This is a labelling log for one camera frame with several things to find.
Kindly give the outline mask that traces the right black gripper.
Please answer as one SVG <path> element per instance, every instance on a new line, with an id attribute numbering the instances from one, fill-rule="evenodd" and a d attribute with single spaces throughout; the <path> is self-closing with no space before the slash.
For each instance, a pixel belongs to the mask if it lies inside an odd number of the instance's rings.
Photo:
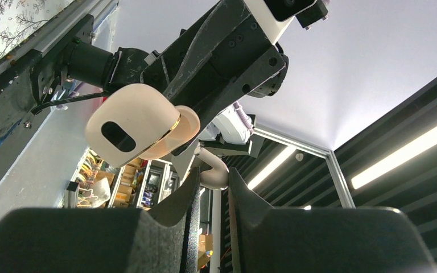
<path id="1" fill-rule="evenodd" d="M 219 113 L 244 96 L 271 97 L 287 75 L 287 57 L 268 40 L 244 1 L 219 1 L 166 48 L 141 82 L 173 105 Z M 171 165 L 186 179 L 195 140 Z"/>

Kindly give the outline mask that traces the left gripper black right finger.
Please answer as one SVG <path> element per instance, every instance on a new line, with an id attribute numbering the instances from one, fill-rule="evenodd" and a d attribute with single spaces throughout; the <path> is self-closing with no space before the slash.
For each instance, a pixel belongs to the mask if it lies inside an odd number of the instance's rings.
<path id="1" fill-rule="evenodd" d="M 437 272 L 398 209 L 274 207 L 229 171 L 234 272 Z"/>

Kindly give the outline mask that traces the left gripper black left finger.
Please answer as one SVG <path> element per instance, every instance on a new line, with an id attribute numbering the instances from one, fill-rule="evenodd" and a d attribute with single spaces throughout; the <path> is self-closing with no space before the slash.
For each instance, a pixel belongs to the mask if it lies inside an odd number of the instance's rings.
<path id="1" fill-rule="evenodd" d="M 0 272 L 196 272 L 199 170 L 149 210 L 23 208 L 0 220 Z"/>

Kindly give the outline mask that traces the pink earbud charging case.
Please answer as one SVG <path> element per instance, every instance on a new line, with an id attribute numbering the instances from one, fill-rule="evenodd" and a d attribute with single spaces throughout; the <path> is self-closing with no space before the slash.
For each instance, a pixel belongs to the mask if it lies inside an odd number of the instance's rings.
<path id="1" fill-rule="evenodd" d="M 193 139 L 201 127 L 188 106 L 173 105 L 146 84 L 130 84 L 110 95 L 92 114 L 85 137 L 113 167 L 140 158 L 161 158 Z"/>

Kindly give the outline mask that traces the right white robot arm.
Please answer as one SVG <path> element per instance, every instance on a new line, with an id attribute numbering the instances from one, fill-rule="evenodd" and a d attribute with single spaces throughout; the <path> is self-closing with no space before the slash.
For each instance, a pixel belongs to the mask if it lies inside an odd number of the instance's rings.
<path id="1" fill-rule="evenodd" d="M 238 101 L 279 87 L 287 60 L 275 45 L 286 27 L 269 1 L 220 1 L 158 55 L 72 42 L 69 75 L 106 97 L 85 128 L 89 147 L 123 167 L 218 135 L 245 144 L 253 127 Z"/>

